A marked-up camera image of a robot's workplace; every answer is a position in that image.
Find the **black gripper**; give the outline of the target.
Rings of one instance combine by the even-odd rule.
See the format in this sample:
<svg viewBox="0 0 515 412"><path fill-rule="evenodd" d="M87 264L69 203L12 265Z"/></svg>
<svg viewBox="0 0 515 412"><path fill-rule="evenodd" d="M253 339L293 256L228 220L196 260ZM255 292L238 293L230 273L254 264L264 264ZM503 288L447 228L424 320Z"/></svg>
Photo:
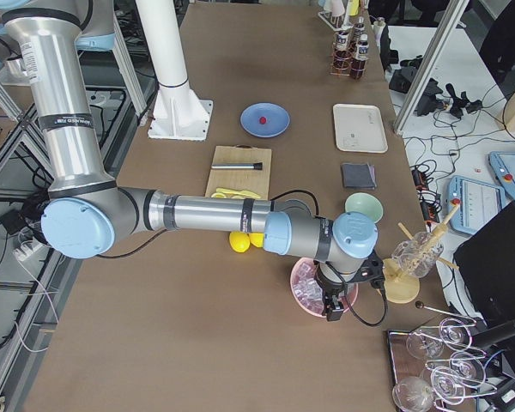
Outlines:
<svg viewBox="0 0 515 412"><path fill-rule="evenodd" d="M328 322L340 320L344 313L344 305L341 300L344 303L354 303L354 284L347 280L342 282L340 277L326 264L318 266L316 282L322 290L326 320Z"/></svg>

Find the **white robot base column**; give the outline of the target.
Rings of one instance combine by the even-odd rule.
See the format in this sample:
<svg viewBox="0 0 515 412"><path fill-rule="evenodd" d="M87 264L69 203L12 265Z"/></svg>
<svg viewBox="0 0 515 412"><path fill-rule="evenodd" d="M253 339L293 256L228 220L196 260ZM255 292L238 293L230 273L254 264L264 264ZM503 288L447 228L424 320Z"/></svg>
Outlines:
<svg viewBox="0 0 515 412"><path fill-rule="evenodd" d="M203 142L213 102L191 89L174 4L142 0L136 6L159 86L148 136Z"/></svg>

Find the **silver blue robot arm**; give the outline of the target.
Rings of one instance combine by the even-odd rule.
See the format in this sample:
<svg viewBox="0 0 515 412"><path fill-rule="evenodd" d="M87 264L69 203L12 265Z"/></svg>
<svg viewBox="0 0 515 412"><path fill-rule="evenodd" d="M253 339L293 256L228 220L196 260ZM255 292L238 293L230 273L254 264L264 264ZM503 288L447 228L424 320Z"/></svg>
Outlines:
<svg viewBox="0 0 515 412"><path fill-rule="evenodd" d="M260 233L264 249L311 258L323 313L334 321L350 308L349 287L384 286L375 253L378 229L359 212L330 220L302 202L168 195L121 188L103 166L76 43L114 41L109 1L0 1L7 34L21 48L39 128L51 162L50 201L41 217L46 241L71 258L91 258L142 231L205 229Z"/></svg>

